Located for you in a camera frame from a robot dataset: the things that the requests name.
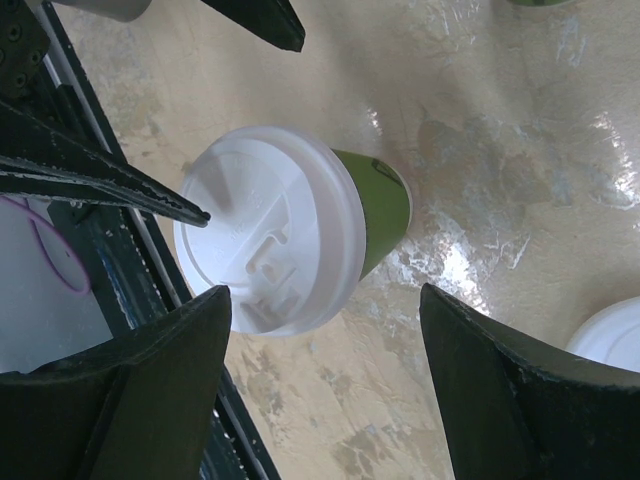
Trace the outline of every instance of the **metal frame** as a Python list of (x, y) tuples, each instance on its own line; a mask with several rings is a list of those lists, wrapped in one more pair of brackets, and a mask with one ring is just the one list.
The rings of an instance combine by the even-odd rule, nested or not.
[[(75, 122), (78, 133), (95, 135), (103, 149), (125, 162), (53, 6), (44, 3), (36, 15), (51, 39), (44, 63), (52, 83), (58, 90), (71, 86), (82, 107), (67, 127)], [(154, 320), (191, 298), (152, 215), (107, 206), (73, 208), (63, 202), (54, 202), (49, 213), (85, 262), (114, 335)], [(203, 479), (280, 479), (226, 369), (200, 475)]]

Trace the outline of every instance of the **gray cylindrical object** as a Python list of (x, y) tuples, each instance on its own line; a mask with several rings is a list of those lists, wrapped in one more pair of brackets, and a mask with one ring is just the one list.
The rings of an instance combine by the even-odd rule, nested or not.
[(151, 0), (53, 0), (119, 22), (130, 22), (144, 13)]

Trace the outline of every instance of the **white round object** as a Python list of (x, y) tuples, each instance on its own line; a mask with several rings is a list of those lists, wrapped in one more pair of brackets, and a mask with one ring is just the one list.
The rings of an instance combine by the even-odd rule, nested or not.
[(567, 351), (595, 362), (640, 372), (640, 297), (616, 303), (591, 317)]
[(364, 212), (346, 168), (320, 141), (278, 127), (235, 130), (198, 158), (181, 193), (211, 220), (174, 222), (178, 261), (196, 294), (229, 286), (232, 330), (302, 333), (353, 293)]

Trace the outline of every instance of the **beige table surface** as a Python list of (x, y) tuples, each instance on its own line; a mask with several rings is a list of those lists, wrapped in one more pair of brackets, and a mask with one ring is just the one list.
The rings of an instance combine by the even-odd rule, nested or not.
[(153, 0), (129, 25), (59, 12), (129, 161), (173, 189), (251, 124), (308, 130), (407, 177), (408, 236), (343, 313), (295, 338), (234, 335), (226, 362), (284, 479), (451, 479), (421, 284), (560, 347), (640, 294), (640, 9), (294, 7), (300, 55), (197, 0)]

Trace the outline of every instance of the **plastic lid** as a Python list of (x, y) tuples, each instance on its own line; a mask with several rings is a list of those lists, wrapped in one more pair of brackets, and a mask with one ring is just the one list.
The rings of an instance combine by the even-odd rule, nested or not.
[(182, 194), (211, 213), (174, 223), (178, 260), (196, 294), (228, 285), (232, 329), (287, 335), (342, 308), (364, 262), (364, 214), (326, 146), (276, 127), (237, 130), (194, 163)]
[(589, 319), (567, 351), (613, 367), (640, 372), (640, 297), (616, 303)]

